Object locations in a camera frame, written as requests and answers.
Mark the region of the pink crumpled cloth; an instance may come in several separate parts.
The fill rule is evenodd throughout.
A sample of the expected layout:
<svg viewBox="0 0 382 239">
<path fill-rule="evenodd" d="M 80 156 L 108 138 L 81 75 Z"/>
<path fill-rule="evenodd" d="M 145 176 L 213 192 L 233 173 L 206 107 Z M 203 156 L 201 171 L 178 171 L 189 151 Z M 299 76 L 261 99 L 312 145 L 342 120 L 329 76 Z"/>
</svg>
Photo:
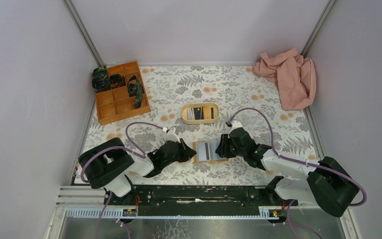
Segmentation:
<svg viewBox="0 0 382 239">
<path fill-rule="evenodd" d="M 317 88 L 314 62 L 296 48 L 274 57 L 263 52 L 252 73 L 277 86 L 283 110 L 303 110 L 313 104 Z"/>
</svg>

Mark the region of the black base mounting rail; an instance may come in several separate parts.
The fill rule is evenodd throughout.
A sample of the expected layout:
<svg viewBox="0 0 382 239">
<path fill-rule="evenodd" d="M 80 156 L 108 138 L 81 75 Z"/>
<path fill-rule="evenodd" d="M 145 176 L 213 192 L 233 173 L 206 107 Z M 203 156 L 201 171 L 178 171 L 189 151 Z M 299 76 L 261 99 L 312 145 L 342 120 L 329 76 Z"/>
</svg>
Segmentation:
<svg viewBox="0 0 382 239">
<path fill-rule="evenodd" d="M 145 217 L 275 217 L 291 201 L 271 186 L 138 185 L 123 197 L 106 190 L 104 202 Z"/>
</svg>

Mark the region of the yellow leather card holder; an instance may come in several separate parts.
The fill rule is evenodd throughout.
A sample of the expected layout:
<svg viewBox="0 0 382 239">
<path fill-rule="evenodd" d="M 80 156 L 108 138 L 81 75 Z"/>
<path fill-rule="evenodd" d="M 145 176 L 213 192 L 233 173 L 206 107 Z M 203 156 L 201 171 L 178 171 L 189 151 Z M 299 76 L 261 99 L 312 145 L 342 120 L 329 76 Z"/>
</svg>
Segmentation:
<svg viewBox="0 0 382 239">
<path fill-rule="evenodd" d="M 193 142 L 193 150 L 196 155 L 193 157 L 194 163 L 209 163 L 228 161 L 228 158 L 220 157 L 215 151 L 220 145 L 219 140 Z"/>
</svg>

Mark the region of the beige oval plastic tray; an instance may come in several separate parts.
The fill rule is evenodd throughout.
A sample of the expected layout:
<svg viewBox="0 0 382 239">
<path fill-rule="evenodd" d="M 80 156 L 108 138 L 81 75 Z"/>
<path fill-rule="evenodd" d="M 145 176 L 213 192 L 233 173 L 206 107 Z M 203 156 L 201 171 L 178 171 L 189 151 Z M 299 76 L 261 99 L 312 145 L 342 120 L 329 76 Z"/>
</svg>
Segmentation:
<svg viewBox="0 0 382 239">
<path fill-rule="evenodd" d="M 202 107 L 213 107 L 214 108 L 214 119 L 203 119 Z M 187 109 L 193 108 L 195 120 L 188 120 Z M 220 109 L 216 103 L 191 103 L 183 105 L 181 109 L 181 118 L 185 124 L 210 124 L 215 123 L 220 118 Z"/>
</svg>

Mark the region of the grey card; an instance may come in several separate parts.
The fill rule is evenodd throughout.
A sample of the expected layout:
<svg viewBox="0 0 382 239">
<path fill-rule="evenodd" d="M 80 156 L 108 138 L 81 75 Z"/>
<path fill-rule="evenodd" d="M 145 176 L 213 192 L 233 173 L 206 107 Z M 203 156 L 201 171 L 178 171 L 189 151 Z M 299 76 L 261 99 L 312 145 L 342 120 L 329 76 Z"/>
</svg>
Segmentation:
<svg viewBox="0 0 382 239">
<path fill-rule="evenodd" d="M 209 142 L 196 142 L 195 150 L 197 152 L 197 162 L 207 162 L 212 159 L 211 146 Z"/>
</svg>

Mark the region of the orange card with black stripe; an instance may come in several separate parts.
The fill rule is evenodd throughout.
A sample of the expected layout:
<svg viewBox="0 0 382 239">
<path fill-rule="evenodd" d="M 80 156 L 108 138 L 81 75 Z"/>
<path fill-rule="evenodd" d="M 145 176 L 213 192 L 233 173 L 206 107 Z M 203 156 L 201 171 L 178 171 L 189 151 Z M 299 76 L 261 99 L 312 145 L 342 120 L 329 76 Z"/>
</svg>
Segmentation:
<svg viewBox="0 0 382 239">
<path fill-rule="evenodd" d="M 202 113 L 204 120 L 212 120 L 215 118 L 213 107 L 202 107 Z"/>
</svg>

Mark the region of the white card in tray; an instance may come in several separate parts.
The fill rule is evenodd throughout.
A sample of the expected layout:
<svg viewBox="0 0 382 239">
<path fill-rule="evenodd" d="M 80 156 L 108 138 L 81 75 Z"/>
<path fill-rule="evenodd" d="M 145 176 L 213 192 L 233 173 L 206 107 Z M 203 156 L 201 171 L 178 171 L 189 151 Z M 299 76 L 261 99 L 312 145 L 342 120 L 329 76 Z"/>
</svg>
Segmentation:
<svg viewBox="0 0 382 239">
<path fill-rule="evenodd" d="M 195 120 L 193 108 L 187 109 L 187 116 L 188 116 L 188 120 Z"/>
</svg>

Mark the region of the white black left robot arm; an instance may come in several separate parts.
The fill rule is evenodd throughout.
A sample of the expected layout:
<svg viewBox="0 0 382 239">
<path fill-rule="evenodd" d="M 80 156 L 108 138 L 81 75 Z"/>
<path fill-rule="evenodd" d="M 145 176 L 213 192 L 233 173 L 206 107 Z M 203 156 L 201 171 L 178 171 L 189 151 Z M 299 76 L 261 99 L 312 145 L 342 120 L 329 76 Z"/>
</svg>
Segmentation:
<svg viewBox="0 0 382 239">
<path fill-rule="evenodd" d="M 81 180 L 91 188 L 105 188 L 118 197 L 124 197 L 133 187 L 127 172 L 152 178 L 174 162 L 187 162 L 196 155 L 197 152 L 181 138 L 167 140 L 160 148 L 144 156 L 125 147 L 116 137 L 81 154 L 78 163 L 82 167 Z"/>
</svg>

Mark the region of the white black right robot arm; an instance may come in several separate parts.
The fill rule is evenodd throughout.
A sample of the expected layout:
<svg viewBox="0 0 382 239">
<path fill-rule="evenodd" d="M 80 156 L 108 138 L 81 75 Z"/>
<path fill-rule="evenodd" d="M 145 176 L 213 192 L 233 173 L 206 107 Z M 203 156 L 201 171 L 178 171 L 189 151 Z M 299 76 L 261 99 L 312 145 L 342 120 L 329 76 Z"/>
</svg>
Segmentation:
<svg viewBox="0 0 382 239">
<path fill-rule="evenodd" d="M 275 152 L 272 146 L 255 143 L 241 127 L 222 134 L 215 152 L 225 158 L 239 156 L 251 167 L 281 173 L 269 184 L 281 199 L 316 204 L 334 217 L 342 216 L 360 191 L 334 158 L 303 163 Z"/>
</svg>

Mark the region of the orange compartment organizer tray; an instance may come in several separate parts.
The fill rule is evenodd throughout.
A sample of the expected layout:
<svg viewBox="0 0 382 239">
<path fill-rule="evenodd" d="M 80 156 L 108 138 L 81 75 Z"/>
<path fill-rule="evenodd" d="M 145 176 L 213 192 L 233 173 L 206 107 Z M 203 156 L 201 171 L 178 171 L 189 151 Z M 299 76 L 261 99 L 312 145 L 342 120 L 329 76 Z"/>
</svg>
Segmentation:
<svg viewBox="0 0 382 239">
<path fill-rule="evenodd" d="M 96 69 L 95 76 L 106 82 L 95 90 L 98 122 L 102 125 L 124 120 L 151 111 L 144 81 L 137 61 Z"/>
</svg>

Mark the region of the floral patterned table mat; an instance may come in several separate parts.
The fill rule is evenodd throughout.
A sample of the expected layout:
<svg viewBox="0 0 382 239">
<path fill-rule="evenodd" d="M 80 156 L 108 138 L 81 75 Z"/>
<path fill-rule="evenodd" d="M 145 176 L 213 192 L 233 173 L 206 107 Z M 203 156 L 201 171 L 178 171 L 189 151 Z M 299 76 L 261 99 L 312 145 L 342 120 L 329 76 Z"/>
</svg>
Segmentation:
<svg viewBox="0 0 382 239">
<path fill-rule="evenodd" d="M 283 110 L 276 85 L 254 76 L 251 67 L 151 66 L 142 67 L 141 75 L 151 111 L 107 125 L 93 116 L 83 151 L 119 137 L 130 149 L 150 152 L 164 143 L 161 127 L 175 127 L 188 145 L 218 140 L 228 132 L 225 123 L 234 116 L 257 143 L 268 145 L 274 138 L 280 152 L 318 159 L 304 112 Z M 206 102 L 218 104 L 217 122 L 188 125 L 182 121 L 183 105 Z"/>
</svg>

